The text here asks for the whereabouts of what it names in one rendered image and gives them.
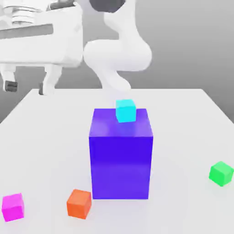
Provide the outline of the large purple box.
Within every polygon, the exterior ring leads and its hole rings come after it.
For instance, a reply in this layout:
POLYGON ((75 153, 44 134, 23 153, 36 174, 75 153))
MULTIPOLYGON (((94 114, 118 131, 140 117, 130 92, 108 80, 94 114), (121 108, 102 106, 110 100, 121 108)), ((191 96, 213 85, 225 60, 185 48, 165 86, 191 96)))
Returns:
POLYGON ((115 109, 95 109, 89 149, 93 199, 148 199, 153 133, 146 109, 124 123, 115 109))

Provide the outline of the small green cube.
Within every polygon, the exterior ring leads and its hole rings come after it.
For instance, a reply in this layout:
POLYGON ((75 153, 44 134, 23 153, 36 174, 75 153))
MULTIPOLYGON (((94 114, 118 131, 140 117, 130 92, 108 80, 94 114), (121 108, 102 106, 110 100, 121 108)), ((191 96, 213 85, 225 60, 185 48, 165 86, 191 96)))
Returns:
POLYGON ((224 186, 231 182, 233 173, 234 168, 222 161, 219 161, 211 167, 209 179, 219 186, 224 186))

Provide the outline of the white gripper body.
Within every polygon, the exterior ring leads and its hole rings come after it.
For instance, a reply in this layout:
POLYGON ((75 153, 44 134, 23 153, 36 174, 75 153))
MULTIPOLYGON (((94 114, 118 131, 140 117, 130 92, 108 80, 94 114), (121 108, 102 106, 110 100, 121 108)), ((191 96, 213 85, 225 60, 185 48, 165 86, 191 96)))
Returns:
POLYGON ((76 67, 83 57, 82 9, 49 3, 0 3, 0 64, 76 67))

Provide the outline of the small orange cube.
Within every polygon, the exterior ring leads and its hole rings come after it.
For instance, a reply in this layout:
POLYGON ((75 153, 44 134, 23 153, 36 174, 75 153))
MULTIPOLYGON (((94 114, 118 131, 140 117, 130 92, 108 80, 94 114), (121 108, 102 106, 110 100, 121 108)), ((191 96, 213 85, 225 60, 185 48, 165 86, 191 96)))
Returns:
POLYGON ((69 216, 86 219, 91 208, 91 193, 74 189, 66 204, 69 216))

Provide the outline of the small magenta cube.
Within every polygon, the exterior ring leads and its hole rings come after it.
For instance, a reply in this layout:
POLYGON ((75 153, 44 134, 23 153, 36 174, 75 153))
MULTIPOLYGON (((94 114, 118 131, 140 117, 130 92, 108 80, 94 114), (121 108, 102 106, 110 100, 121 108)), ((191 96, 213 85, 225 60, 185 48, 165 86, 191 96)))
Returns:
POLYGON ((4 196, 2 214, 6 222, 24 218, 24 201, 21 193, 4 196))

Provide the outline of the small cyan cube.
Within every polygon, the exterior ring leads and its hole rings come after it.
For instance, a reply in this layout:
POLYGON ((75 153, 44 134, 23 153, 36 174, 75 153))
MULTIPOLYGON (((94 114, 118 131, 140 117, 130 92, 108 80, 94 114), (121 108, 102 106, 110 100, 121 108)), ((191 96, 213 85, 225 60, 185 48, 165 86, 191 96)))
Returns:
POLYGON ((132 99, 116 100, 116 117, 118 122, 136 121, 136 105, 132 99))

